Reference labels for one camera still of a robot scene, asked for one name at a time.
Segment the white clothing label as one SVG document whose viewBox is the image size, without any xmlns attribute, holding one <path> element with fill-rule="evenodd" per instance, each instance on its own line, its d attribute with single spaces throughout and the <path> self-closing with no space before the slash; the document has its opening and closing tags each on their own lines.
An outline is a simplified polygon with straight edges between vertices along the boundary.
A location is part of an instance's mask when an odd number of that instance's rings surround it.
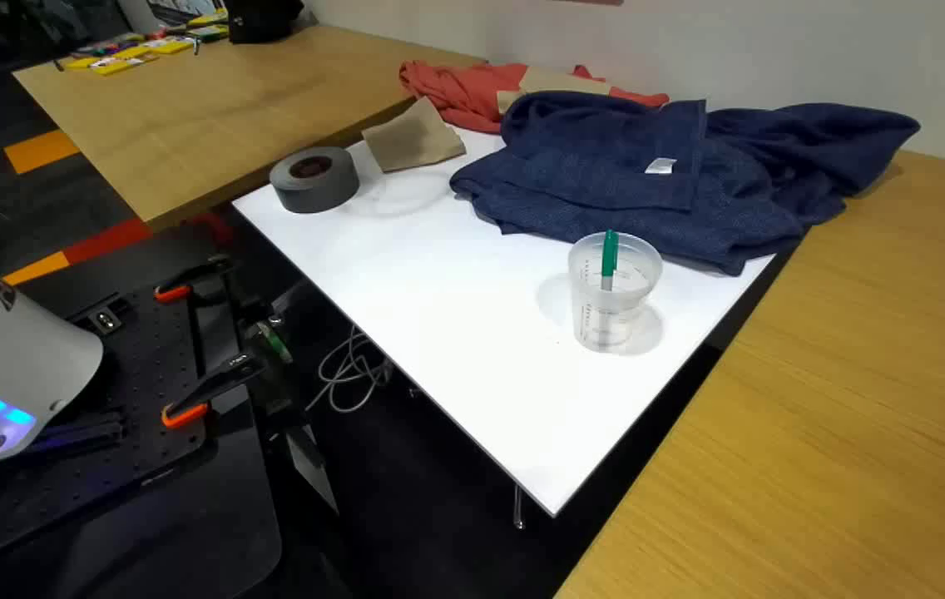
<svg viewBox="0 0 945 599">
<path fill-rule="evenodd" d="M 675 172 L 675 164 L 677 164 L 677 159 L 671 159 L 671 157 L 655 157 L 655 159 L 644 164 L 644 172 L 647 172 L 647 177 L 671 177 L 671 172 Z"/>
</svg>

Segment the lower orange-handled clamp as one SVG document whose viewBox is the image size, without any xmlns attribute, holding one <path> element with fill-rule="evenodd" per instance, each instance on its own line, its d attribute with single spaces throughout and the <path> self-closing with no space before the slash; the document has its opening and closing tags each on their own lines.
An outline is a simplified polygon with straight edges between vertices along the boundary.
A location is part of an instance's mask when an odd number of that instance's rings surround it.
<svg viewBox="0 0 945 599">
<path fill-rule="evenodd" d="M 238 353 L 237 360 L 210 371 L 183 401 L 160 408 L 160 425 L 166 434 L 207 422 L 210 416 L 225 416 L 250 401 L 250 384 L 264 376 L 256 355 Z"/>
</svg>

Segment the upper orange-handled clamp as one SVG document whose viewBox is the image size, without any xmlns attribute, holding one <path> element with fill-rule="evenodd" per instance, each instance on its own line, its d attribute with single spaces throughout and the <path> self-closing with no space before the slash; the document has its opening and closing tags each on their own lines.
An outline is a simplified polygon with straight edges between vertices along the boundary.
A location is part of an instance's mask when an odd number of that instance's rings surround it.
<svg viewBox="0 0 945 599">
<path fill-rule="evenodd" d="M 191 296 L 191 285 L 198 279 L 210 279 L 210 276 L 223 276 L 228 271 L 228 261 L 225 256 L 213 256 L 198 265 L 189 265 L 189 271 L 180 271 L 176 276 L 163 279 L 153 285 L 153 301 L 168 307 L 168 303 L 183 303 Z"/>
</svg>

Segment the tan folded cloth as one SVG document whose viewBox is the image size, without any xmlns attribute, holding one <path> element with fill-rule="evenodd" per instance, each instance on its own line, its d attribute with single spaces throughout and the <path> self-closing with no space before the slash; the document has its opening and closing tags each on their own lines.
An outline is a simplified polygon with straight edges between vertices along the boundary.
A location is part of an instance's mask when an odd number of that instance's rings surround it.
<svg viewBox="0 0 945 599">
<path fill-rule="evenodd" d="M 420 98 L 400 117 L 363 133 L 383 172 L 444 164 L 462 157 L 462 141 L 448 131 L 439 110 Z"/>
</svg>

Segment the yellow marker box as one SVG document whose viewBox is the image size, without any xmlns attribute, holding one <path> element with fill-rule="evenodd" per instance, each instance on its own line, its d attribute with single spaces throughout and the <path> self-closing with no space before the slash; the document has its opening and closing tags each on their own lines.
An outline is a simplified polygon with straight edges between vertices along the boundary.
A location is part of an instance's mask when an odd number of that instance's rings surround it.
<svg viewBox="0 0 945 599">
<path fill-rule="evenodd" d="M 185 51 L 198 51 L 195 38 L 176 38 L 176 35 L 127 35 L 127 38 L 114 38 L 102 42 L 89 42 L 78 47 L 71 58 L 55 60 L 59 72 L 96 72 L 96 77 L 114 77 L 114 72 L 127 72 L 135 69 L 143 62 L 163 60 L 163 58 L 176 58 Z"/>
</svg>

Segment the green marker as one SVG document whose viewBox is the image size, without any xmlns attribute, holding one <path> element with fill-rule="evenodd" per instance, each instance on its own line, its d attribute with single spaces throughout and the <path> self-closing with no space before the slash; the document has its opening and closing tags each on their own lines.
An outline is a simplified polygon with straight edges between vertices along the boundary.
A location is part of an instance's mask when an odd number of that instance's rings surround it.
<svg viewBox="0 0 945 599">
<path fill-rule="evenodd" d="M 615 291 L 615 271 L 617 271 L 617 230 L 601 232 L 601 261 L 597 261 L 597 291 Z"/>
</svg>

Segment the red cloth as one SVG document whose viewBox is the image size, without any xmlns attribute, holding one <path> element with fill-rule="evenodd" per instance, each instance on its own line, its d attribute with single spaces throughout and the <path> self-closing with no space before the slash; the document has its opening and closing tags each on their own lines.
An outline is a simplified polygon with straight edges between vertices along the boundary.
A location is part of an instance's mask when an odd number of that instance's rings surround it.
<svg viewBox="0 0 945 599">
<path fill-rule="evenodd" d="M 411 98 L 424 98 L 434 113 L 462 131 L 494 133 L 501 113 L 524 94 L 596 94 L 617 98 L 642 108 L 664 108 L 664 94 L 638 94 L 596 77 L 589 66 L 545 69 L 528 62 L 477 62 L 477 66 L 439 66 L 424 60 L 409 60 L 400 66 L 400 82 Z"/>
</svg>

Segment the orange-handled clamp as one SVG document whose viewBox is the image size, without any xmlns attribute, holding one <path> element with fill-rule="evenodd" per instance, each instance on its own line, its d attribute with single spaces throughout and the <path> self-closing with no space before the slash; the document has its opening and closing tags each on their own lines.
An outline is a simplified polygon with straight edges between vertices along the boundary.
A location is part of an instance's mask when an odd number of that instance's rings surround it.
<svg viewBox="0 0 945 599">
<path fill-rule="evenodd" d="M 256 355 L 238 353 L 237 360 L 210 371 L 183 401 L 160 408 L 160 425 L 166 434 L 207 422 L 210 416 L 225 416 L 250 401 L 250 384 L 264 376 Z"/>
<path fill-rule="evenodd" d="M 198 279 L 210 279 L 210 276 L 223 276 L 228 271 L 228 261 L 225 256 L 213 256 L 198 265 L 189 265 L 189 271 L 180 271 L 176 276 L 163 279 L 153 285 L 153 301 L 168 307 L 168 303 L 183 303 L 191 296 L 191 285 Z"/>
</svg>

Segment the clear plastic measuring cup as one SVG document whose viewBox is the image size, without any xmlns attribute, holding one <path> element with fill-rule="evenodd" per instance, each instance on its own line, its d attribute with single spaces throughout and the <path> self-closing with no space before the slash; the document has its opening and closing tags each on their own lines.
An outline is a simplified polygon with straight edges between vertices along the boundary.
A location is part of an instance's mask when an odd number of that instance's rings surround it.
<svg viewBox="0 0 945 599">
<path fill-rule="evenodd" d="M 615 291 L 597 291 L 601 232 L 570 249 L 571 332 L 586 351 L 635 355 L 660 335 L 660 314 L 647 307 L 661 279 L 661 256 L 631 232 L 617 232 Z"/>
</svg>

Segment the dark blue cloth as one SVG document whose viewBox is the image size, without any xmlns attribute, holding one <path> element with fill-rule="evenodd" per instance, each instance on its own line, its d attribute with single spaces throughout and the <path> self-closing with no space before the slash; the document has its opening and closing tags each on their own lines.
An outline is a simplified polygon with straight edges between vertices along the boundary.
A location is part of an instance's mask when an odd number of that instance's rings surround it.
<svg viewBox="0 0 945 599">
<path fill-rule="evenodd" d="M 501 232 L 574 244 L 617 230 L 739 276 L 838 218 L 919 131 L 906 113 L 848 104 L 707 110 L 533 94 L 501 117 L 501 148 L 448 188 Z M 675 172 L 647 177 L 655 157 L 677 159 Z"/>
</svg>

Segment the black bag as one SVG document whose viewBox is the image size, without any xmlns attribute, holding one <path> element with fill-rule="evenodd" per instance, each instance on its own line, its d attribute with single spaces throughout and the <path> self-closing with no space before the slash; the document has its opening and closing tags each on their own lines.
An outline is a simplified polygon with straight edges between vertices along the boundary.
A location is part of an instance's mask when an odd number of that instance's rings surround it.
<svg viewBox="0 0 945 599">
<path fill-rule="evenodd" d="M 225 0 L 233 42 L 271 42 L 291 35 L 304 0 Z"/>
</svg>

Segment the grey duct tape roll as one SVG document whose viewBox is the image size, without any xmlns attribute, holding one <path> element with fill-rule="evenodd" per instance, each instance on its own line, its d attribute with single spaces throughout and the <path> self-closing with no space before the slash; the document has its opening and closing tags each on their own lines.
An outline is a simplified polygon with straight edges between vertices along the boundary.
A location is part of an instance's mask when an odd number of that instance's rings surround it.
<svg viewBox="0 0 945 599">
<path fill-rule="evenodd" d="M 321 213 L 358 189 L 352 157 L 341 148 L 309 148 L 270 169 L 270 182 L 288 213 Z"/>
</svg>

